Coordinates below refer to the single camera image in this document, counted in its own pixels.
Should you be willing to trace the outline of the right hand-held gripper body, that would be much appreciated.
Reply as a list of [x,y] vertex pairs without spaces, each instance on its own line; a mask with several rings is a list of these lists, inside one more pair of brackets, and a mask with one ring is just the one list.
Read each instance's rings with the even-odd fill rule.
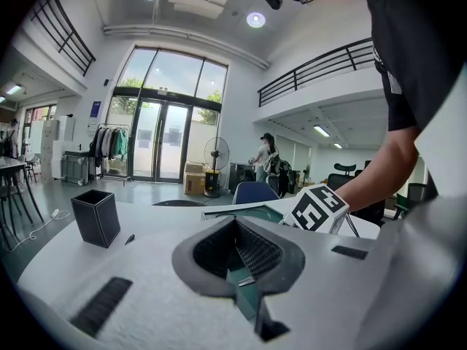
[[326,184],[304,187],[293,199],[282,224],[312,232],[337,235],[349,205]]

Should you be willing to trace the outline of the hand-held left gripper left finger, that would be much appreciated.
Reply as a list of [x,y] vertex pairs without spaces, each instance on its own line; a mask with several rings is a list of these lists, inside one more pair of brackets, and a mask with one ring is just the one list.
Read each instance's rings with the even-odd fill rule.
[[[24,270],[20,293],[65,350],[261,350],[263,341],[232,299],[195,293],[173,269],[175,247],[211,225],[138,234],[108,249],[64,230]],[[99,332],[89,335],[75,319],[113,278],[130,287]]]

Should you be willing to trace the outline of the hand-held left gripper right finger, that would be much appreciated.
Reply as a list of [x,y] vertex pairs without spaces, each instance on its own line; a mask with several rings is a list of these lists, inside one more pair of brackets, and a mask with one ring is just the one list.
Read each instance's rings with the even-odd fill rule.
[[291,241],[304,266],[264,295],[236,350],[435,350],[458,345],[461,199],[440,197],[376,239],[310,233],[251,219]]

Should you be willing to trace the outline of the green box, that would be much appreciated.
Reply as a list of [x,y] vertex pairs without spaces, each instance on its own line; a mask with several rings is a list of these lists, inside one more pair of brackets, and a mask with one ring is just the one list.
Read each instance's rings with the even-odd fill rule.
[[[273,223],[280,223],[283,218],[281,213],[266,205],[224,211],[203,211],[201,213],[202,220],[227,216],[255,217]],[[238,296],[236,307],[241,311],[242,315],[250,324],[254,324],[258,310],[258,289],[256,287],[256,283],[244,287],[240,287],[238,285],[242,279],[251,275],[252,274],[243,263],[238,252],[232,252],[228,260],[226,278],[227,281],[236,283],[237,285],[236,291]]]

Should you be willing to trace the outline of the person's right forearm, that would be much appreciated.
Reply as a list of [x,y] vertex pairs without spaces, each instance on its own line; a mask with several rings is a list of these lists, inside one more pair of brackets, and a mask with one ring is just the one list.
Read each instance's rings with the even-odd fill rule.
[[356,178],[336,193],[354,212],[392,196],[406,183],[419,153],[414,142],[420,135],[416,126],[387,133],[374,159]]

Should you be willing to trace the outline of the brown cardboard box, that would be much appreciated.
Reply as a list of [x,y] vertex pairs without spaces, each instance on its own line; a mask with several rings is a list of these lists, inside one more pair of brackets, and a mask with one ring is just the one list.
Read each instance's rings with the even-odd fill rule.
[[205,174],[185,173],[183,184],[186,195],[203,195],[205,190]]

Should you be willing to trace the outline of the black office chair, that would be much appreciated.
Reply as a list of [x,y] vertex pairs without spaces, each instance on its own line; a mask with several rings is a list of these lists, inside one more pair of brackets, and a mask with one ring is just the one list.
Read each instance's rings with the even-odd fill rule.
[[428,177],[426,184],[410,183],[408,185],[407,196],[397,194],[395,204],[394,220],[407,215],[417,205],[433,200],[438,195],[436,186],[432,178]]
[[[333,190],[336,191],[340,187],[344,186],[346,183],[355,179],[363,170],[356,170],[354,176],[343,175],[343,174],[330,174],[328,177],[327,185]],[[358,211],[351,212],[352,216],[355,216],[365,221],[374,223],[381,227],[383,222],[385,210],[385,200],[374,203],[366,208],[360,209]]]

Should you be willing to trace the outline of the navy blue chair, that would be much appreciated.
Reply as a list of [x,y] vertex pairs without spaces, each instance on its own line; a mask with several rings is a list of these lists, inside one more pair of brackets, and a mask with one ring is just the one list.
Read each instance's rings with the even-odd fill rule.
[[233,196],[233,205],[278,200],[279,196],[265,182],[241,182]]

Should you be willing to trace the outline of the black square pen holder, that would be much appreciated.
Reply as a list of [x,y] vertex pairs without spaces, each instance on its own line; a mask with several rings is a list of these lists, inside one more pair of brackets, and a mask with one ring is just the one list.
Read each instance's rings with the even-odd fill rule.
[[115,195],[89,190],[71,199],[83,241],[108,249],[120,232]]

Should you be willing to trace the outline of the black standing fan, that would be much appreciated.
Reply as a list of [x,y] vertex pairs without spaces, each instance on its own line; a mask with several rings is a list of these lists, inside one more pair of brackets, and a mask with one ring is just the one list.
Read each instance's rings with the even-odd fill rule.
[[227,142],[220,138],[210,139],[204,148],[205,169],[204,195],[208,198],[220,196],[220,172],[228,164],[230,150]]

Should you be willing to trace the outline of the black balcony railing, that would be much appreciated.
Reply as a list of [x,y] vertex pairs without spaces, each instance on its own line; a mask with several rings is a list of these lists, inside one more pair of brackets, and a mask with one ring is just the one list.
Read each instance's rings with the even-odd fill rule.
[[88,73],[96,57],[72,24],[60,0],[37,0],[31,9],[30,21],[82,76]]
[[285,72],[258,90],[258,106],[304,89],[316,82],[373,66],[373,40],[360,39],[337,47]]

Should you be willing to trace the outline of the gray utility cart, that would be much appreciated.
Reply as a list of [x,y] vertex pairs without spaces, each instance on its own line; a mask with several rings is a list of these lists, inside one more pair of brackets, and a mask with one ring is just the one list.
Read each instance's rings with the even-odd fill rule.
[[88,152],[65,151],[61,158],[61,179],[79,186],[87,185],[89,165]]

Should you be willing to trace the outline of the black framed glass door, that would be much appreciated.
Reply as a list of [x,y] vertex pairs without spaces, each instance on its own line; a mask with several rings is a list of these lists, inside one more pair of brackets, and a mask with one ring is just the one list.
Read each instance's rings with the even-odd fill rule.
[[143,98],[132,128],[130,172],[144,182],[180,183],[189,108]]

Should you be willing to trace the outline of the clothes rack with garments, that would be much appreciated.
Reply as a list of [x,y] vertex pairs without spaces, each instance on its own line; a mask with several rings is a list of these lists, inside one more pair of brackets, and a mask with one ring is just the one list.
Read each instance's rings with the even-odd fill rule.
[[88,175],[93,179],[113,179],[123,184],[128,175],[128,143],[130,128],[124,124],[99,124],[89,146]]

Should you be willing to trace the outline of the person's black shirt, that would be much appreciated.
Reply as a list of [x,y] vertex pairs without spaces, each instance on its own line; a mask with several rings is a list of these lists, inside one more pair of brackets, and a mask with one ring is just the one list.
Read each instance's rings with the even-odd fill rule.
[[467,61],[465,0],[366,0],[374,65],[382,76],[388,129],[423,130]]

